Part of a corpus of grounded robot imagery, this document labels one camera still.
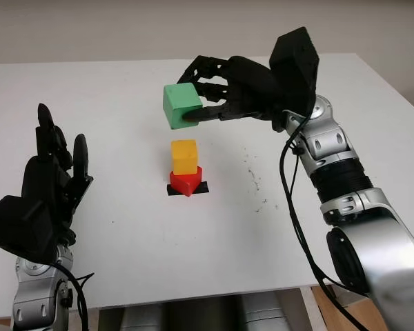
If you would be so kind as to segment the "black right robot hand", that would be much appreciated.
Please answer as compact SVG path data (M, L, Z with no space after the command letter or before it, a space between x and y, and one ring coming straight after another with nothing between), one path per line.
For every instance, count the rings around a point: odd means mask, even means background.
M185 122L252 117L270 121L276 132L285 130L283 93L272 72L257 62L241 56L225 60L199 55L178 82L192 83L197 94L208 101L224 101L187 112L182 116Z

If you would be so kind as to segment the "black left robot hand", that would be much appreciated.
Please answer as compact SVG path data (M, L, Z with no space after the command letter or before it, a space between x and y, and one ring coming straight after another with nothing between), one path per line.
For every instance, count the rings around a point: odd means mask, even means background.
M26 165L21 195L43 201L56 240L73 245L76 234L70 229L72 218L93 181L88 174L86 137L78 134L70 153L63 131L54 124L45 104L38 105L37 116L37 155Z

